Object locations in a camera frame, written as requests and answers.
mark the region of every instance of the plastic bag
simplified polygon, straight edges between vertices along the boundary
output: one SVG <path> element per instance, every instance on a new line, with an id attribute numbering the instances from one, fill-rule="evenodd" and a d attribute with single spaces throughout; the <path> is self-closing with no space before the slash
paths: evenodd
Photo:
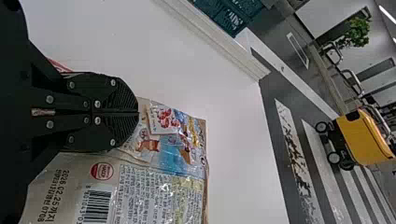
<path id="1" fill-rule="evenodd" d="M 205 121 L 138 99 L 120 148 L 60 153 L 29 186 L 21 224 L 207 223 Z"/>

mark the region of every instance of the ceiling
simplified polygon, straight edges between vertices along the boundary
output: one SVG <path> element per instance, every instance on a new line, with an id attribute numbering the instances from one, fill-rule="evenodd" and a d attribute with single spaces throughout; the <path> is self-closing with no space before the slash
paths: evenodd
<path id="1" fill-rule="evenodd" d="M 382 6 L 393 18 L 396 19 L 396 2 L 394 0 L 375 0 L 376 3 Z M 396 24 L 393 23 L 384 13 L 381 13 L 382 18 L 389 30 L 389 34 L 396 38 Z"/>

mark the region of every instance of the caster wheel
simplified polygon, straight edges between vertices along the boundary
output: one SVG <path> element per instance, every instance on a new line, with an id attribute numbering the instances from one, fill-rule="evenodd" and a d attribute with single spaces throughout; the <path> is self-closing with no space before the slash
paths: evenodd
<path id="1" fill-rule="evenodd" d="M 330 164 L 336 165 L 336 164 L 340 163 L 341 156 L 337 152 L 331 152 L 331 153 L 327 154 L 327 161 Z"/>
<path id="2" fill-rule="evenodd" d="M 327 124 L 327 122 L 321 121 L 317 123 L 317 125 L 315 126 L 315 130 L 317 131 L 317 133 L 326 133 L 329 130 L 329 125 Z"/>
<path id="3" fill-rule="evenodd" d="M 353 161 L 341 161 L 339 164 L 340 168 L 345 171 L 351 171 L 355 167 L 355 162 Z"/>

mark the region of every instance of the bolt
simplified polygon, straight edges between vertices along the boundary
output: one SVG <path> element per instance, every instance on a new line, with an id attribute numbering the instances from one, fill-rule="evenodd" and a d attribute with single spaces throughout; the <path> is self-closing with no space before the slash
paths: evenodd
<path id="1" fill-rule="evenodd" d="M 52 120 L 47 121 L 47 128 L 53 129 L 53 121 Z"/>
<path id="2" fill-rule="evenodd" d="M 99 125 L 102 120 L 99 117 L 95 118 L 95 124 Z"/>
<path id="3" fill-rule="evenodd" d="M 96 108 L 100 108 L 100 101 L 95 101 L 94 105 L 95 105 Z"/>
<path id="4" fill-rule="evenodd" d="M 73 135 L 70 135 L 69 138 L 67 139 L 67 141 L 68 141 L 70 144 L 73 144 L 73 143 L 74 143 L 74 136 L 73 136 Z"/>
<path id="5" fill-rule="evenodd" d="M 46 102 L 47 102 L 47 104 L 51 105 L 53 103 L 53 96 L 48 95 L 46 98 Z"/>
<path id="6" fill-rule="evenodd" d="M 74 82 L 69 82 L 69 88 L 70 90 L 73 90 L 76 87 L 76 83 Z"/>
<path id="7" fill-rule="evenodd" d="M 27 79 L 27 78 L 29 78 L 29 77 L 30 77 L 30 75 L 29 75 L 28 72 L 26 72 L 26 71 L 21 71 L 21 78 L 22 78 L 22 79 Z"/>
<path id="8" fill-rule="evenodd" d="M 20 151 L 21 151 L 21 152 L 26 152 L 26 151 L 28 151 L 29 149 L 30 149 L 30 147 L 29 147 L 28 145 L 23 144 L 23 145 L 21 146 L 21 148 L 20 148 Z"/>

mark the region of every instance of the potted plant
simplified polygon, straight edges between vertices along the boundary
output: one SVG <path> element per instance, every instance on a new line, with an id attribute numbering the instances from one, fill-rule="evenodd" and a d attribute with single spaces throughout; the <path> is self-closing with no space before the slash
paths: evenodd
<path id="1" fill-rule="evenodd" d="M 335 44 L 339 49 L 363 48 L 369 43 L 370 20 L 355 17 L 348 21 L 350 29 Z"/>
<path id="2" fill-rule="evenodd" d="M 370 20 L 372 15 L 368 7 L 364 7 L 361 10 L 357 11 L 353 15 L 349 16 L 345 20 L 341 21 L 337 25 L 335 25 L 332 29 L 322 34 L 318 38 L 316 38 L 316 42 L 318 47 L 323 47 L 327 45 L 329 42 L 334 42 L 339 39 L 341 36 L 347 33 L 351 29 L 350 24 L 356 18 L 360 18 L 363 20 Z"/>

